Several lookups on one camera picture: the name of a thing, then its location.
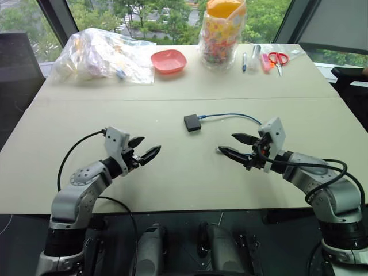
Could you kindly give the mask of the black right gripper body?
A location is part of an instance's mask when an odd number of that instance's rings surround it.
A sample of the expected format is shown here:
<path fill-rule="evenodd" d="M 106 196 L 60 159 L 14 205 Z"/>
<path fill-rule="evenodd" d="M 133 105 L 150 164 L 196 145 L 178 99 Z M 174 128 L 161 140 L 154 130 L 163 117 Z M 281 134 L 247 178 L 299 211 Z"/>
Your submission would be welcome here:
<path fill-rule="evenodd" d="M 248 170 L 254 168 L 263 169 L 266 159 L 270 155 L 270 135 L 264 135 L 260 138 L 253 137 L 251 140 L 252 154 L 249 157 Z"/>

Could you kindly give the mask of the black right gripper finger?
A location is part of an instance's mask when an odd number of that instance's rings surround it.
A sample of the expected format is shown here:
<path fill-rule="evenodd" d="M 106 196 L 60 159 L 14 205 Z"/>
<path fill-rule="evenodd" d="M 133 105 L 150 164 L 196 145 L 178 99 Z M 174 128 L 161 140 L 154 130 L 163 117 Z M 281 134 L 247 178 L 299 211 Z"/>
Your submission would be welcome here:
<path fill-rule="evenodd" d="M 232 137 L 246 145 L 253 145 L 255 143 L 255 137 L 246 133 L 233 133 Z"/>
<path fill-rule="evenodd" d="M 218 148 L 222 154 L 242 164 L 246 169 L 248 169 L 248 165 L 250 162 L 249 154 L 243 154 L 236 149 L 226 146 L 219 146 Z"/>

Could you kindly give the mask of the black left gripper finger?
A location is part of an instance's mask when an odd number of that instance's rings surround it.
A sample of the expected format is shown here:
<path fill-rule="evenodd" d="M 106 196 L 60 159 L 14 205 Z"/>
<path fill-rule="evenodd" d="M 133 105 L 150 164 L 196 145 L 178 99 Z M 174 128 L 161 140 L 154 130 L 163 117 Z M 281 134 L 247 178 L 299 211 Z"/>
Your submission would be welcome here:
<path fill-rule="evenodd" d="M 128 147 L 136 148 L 144 139 L 145 137 L 142 136 L 134 137 L 128 141 Z"/>
<path fill-rule="evenodd" d="M 140 157 L 140 165 L 144 166 L 149 163 L 160 152 L 161 146 L 157 145 L 150 148 L 144 155 Z"/>

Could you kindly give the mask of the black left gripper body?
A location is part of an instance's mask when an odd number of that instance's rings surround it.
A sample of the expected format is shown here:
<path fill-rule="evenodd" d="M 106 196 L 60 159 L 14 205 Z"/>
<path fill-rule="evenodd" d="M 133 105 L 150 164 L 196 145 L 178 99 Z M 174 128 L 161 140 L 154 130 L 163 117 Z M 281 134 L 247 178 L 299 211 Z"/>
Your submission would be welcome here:
<path fill-rule="evenodd" d="M 140 166 L 143 166 L 143 159 L 141 156 L 135 154 L 133 148 L 126 148 L 122 151 L 122 158 L 125 162 L 128 172 L 131 172 Z"/>

